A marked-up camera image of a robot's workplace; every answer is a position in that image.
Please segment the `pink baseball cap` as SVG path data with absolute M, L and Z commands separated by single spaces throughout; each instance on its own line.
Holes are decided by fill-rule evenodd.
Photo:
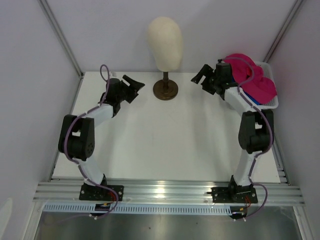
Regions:
M 274 82 L 270 78 L 261 75 L 255 76 L 241 87 L 244 92 L 259 101 L 261 105 L 269 103 L 278 94 Z
M 238 84 L 248 79 L 251 79 L 253 83 L 257 83 L 264 77 L 263 69 L 243 53 L 233 53 L 226 56 L 223 61 L 230 64 L 232 76 Z

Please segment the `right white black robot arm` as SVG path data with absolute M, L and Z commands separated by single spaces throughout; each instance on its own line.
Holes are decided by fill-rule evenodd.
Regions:
M 219 62 L 215 68 L 204 64 L 191 80 L 202 89 L 217 94 L 240 115 L 238 142 L 242 149 L 239 164 L 227 187 L 212 187 L 214 203 L 257 203 L 252 180 L 257 158 L 268 152 L 274 142 L 274 113 L 257 106 L 233 80 L 229 63 Z

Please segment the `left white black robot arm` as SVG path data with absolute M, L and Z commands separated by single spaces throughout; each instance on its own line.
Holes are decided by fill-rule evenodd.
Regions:
M 103 185 L 105 175 L 93 157 L 96 143 L 95 129 L 115 117 L 123 101 L 132 103 L 144 86 L 144 83 L 133 80 L 127 75 L 123 75 L 122 79 L 109 78 L 96 106 L 80 115 L 67 114 L 63 118 L 58 151 L 77 165 L 84 177 L 84 183 L 92 186 L 90 194 L 96 200 L 100 201 L 107 197 L 108 187 Z

